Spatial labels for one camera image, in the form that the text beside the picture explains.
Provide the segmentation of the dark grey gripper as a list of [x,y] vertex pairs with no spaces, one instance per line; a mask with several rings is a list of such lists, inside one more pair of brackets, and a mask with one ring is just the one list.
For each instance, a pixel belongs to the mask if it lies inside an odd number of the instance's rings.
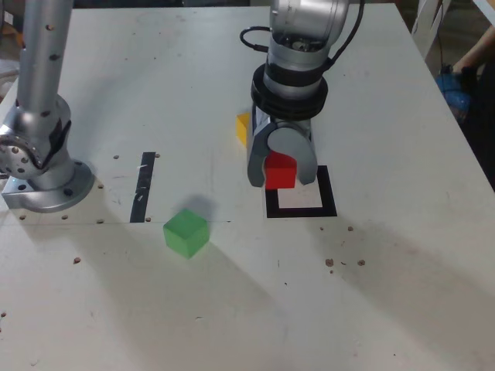
[[247,140],[247,177],[261,188],[265,183],[264,163],[270,149],[296,161],[297,178],[303,185],[316,180],[318,163],[312,138],[311,121],[289,121],[252,106],[252,132]]

